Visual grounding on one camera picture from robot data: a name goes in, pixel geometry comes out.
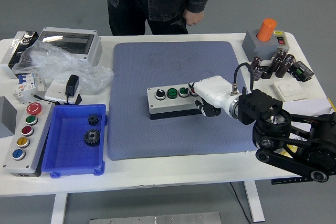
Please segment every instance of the gray floor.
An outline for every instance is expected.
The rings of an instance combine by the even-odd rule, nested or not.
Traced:
[[[111,35],[106,0],[0,0],[0,4],[0,39],[12,38],[19,30],[39,32],[45,26]],[[205,19],[189,32],[244,33],[259,28],[264,18],[274,18],[277,29],[294,34],[326,95],[336,102],[335,11],[336,0],[210,0]],[[268,180],[258,181],[265,223],[334,223],[335,185],[334,177],[324,184],[272,186]],[[243,184],[234,186],[249,216]],[[53,200],[53,195],[0,198],[0,223],[49,223]],[[71,194],[65,223],[206,211],[219,211],[222,223],[247,223],[229,184]]]

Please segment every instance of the plastic bag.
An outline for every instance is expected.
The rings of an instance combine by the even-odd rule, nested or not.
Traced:
[[[13,66],[12,71],[35,73],[43,79],[59,83],[67,83],[69,77],[75,74],[79,77],[81,94],[97,93],[106,87],[114,76],[113,71],[107,67],[93,67],[63,49],[39,40],[22,53],[19,63]]]

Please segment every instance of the black gear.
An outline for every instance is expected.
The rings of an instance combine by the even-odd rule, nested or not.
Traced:
[[[88,130],[84,135],[84,141],[89,146],[96,146],[100,141],[100,131],[92,129]]]
[[[94,115],[94,114],[89,115],[88,121],[89,121],[89,124],[91,126],[97,125],[98,124],[98,117],[97,117],[97,115]]]

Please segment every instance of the black pants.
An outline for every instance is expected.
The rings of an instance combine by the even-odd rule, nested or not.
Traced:
[[[108,10],[114,36],[145,34],[145,21],[148,20],[147,0],[119,0],[117,7],[108,2]],[[188,34],[182,13],[165,22],[148,20],[148,25],[153,35]]]

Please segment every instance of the table leg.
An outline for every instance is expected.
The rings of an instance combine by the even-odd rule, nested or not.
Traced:
[[[63,224],[65,209],[67,205],[67,198],[68,198],[67,193],[61,193],[55,195],[51,224]]]
[[[253,222],[265,221],[255,181],[254,180],[244,181],[244,186],[248,204],[250,206],[252,221]]]

